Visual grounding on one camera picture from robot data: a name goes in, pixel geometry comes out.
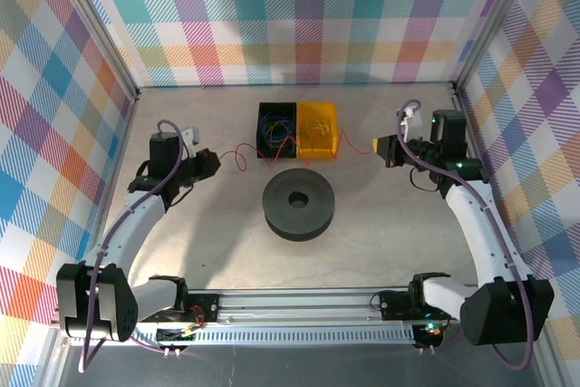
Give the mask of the small circuit board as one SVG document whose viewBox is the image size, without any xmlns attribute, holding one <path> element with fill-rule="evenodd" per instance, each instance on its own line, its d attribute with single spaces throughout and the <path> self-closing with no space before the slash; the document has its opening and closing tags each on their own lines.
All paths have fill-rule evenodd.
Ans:
<svg viewBox="0 0 580 387">
<path fill-rule="evenodd" d="M 439 347 L 444 340 L 444 332 L 448 328 L 446 323 L 427 322 L 412 326 L 415 346 L 418 348 Z"/>
<path fill-rule="evenodd" d="M 156 331 L 157 342 L 179 342 L 190 340 L 197 331 L 200 330 L 198 325 L 189 325 L 179 329 L 158 329 Z"/>
</svg>

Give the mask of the aluminium table side rail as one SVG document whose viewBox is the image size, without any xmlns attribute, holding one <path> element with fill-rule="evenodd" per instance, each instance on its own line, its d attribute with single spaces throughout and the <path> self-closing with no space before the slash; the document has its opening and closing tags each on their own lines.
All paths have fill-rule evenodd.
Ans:
<svg viewBox="0 0 580 387">
<path fill-rule="evenodd" d="M 473 125 L 471 123 L 471 119 L 469 117 L 467 107 L 466 107 L 465 102 L 464 102 L 463 89 L 458 87 L 455 82 L 450 82 L 449 86 L 450 86 L 450 98 L 452 100 L 453 107 L 456 110 L 461 111 L 466 118 L 466 123 L 467 123 L 466 138 L 468 138 L 467 141 L 468 141 L 469 155 L 471 157 L 475 157 L 475 158 L 481 160 L 481 162 L 483 163 L 484 169 L 486 170 L 486 172 L 489 175 L 490 169 L 488 168 L 487 163 L 484 161 L 483 154 L 479 149 L 477 137 L 476 137 L 475 131 L 473 129 Z M 494 198 L 494 201 L 496 201 L 496 200 L 498 200 L 498 196 L 496 195 L 497 192 L 495 192 L 493 190 L 493 188 L 496 187 L 496 185 L 494 184 L 495 182 L 491 179 L 491 176 L 489 176 L 489 177 L 490 177 L 490 183 L 492 184 L 493 198 Z M 507 230 L 507 233 L 510 237 L 511 242 L 513 242 L 513 244 L 514 244 L 514 247 L 515 247 L 514 253 L 519 256 L 520 253 L 517 250 L 519 248 L 519 246 L 517 244 L 517 240 L 514 241 L 514 238 L 513 238 L 513 236 L 515 234 L 513 234 L 513 232 L 509 229 Z"/>
<path fill-rule="evenodd" d="M 105 186 L 104 194 L 103 194 L 103 202 L 99 208 L 99 214 L 97 216 L 97 220 L 95 222 L 95 227 L 92 235 L 91 244 L 87 246 L 87 250 L 92 249 L 100 240 L 101 236 L 103 235 L 107 223 L 107 217 L 109 215 L 112 200 L 114 197 L 114 192 L 117 186 L 117 182 L 121 173 L 122 162 L 126 153 L 128 141 L 131 135 L 131 128 L 133 121 L 135 119 L 135 113 L 137 111 L 137 106 L 139 104 L 140 95 L 137 94 L 137 97 L 131 102 L 128 108 L 128 118 L 125 121 L 124 128 L 121 132 L 120 141 L 118 144 L 118 148 L 116 149 L 116 153 L 113 160 L 113 166 L 111 168 L 111 174 L 108 178 L 107 184 Z"/>
</svg>

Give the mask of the aluminium frame post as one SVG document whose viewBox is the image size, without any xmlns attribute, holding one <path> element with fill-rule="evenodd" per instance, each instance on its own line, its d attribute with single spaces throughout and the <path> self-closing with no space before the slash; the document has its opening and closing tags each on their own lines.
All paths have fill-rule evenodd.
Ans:
<svg viewBox="0 0 580 387">
<path fill-rule="evenodd" d="M 92 0 L 70 0 L 78 11 L 83 23 L 93 37 L 103 57 L 109 63 L 115 77 L 121 84 L 121 88 L 131 97 L 133 102 L 139 99 L 140 89 L 133 79 L 129 68 L 121 57 L 109 32 L 98 14 Z"/>
<path fill-rule="evenodd" d="M 452 89 L 464 88 L 476 71 L 491 40 L 506 19 L 516 0 L 477 0 L 474 5 L 474 22 L 469 28 L 466 42 L 461 46 L 459 59 L 450 76 Z"/>
</svg>

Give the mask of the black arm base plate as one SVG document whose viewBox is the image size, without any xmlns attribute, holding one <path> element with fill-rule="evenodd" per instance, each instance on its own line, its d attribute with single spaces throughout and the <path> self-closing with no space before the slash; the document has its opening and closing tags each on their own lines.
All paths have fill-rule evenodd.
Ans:
<svg viewBox="0 0 580 387">
<path fill-rule="evenodd" d="M 439 308 L 422 304 L 409 291 L 382 290 L 378 293 L 383 321 L 446 321 L 450 316 Z"/>
<path fill-rule="evenodd" d="M 145 319 L 156 323 L 214 323 L 218 319 L 218 294 L 186 293 L 173 306 Z"/>
</svg>

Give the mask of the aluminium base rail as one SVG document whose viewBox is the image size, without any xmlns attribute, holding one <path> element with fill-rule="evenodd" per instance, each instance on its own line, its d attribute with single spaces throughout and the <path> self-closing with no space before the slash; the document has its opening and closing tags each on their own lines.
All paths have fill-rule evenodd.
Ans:
<svg viewBox="0 0 580 387">
<path fill-rule="evenodd" d="M 408 291 L 402 287 L 387 289 L 258 289 L 252 290 L 188 290 L 164 286 L 165 293 L 149 285 L 133 290 L 138 308 L 121 318 L 138 323 L 173 306 L 186 293 L 218 294 L 218 314 L 212 325 L 242 326 L 307 326 L 357 324 L 382 320 L 378 293 L 382 290 Z"/>
</svg>

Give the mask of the yellow plastic bin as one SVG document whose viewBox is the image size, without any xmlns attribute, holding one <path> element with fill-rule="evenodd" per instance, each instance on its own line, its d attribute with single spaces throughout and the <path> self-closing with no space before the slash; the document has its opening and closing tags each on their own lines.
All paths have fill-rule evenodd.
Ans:
<svg viewBox="0 0 580 387">
<path fill-rule="evenodd" d="M 302 159 L 333 159 L 338 150 L 336 109 L 331 102 L 298 102 L 297 153 Z"/>
</svg>

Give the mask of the black cable spool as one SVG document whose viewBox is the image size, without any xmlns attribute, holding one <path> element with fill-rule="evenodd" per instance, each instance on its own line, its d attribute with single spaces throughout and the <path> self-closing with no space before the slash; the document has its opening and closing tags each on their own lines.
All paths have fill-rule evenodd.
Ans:
<svg viewBox="0 0 580 387">
<path fill-rule="evenodd" d="M 267 225 L 278 236 L 305 242 L 322 235 L 335 210 L 331 184 L 311 169 L 287 169 L 271 178 L 262 195 Z"/>
</svg>

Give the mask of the black plastic bin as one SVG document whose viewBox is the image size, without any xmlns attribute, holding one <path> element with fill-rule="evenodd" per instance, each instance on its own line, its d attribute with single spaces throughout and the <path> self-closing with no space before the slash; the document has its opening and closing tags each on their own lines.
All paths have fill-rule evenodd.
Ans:
<svg viewBox="0 0 580 387">
<path fill-rule="evenodd" d="M 260 102 L 256 125 L 258 159 L 294 159 L 297 156 L 295 102 Z"/>
</svg>

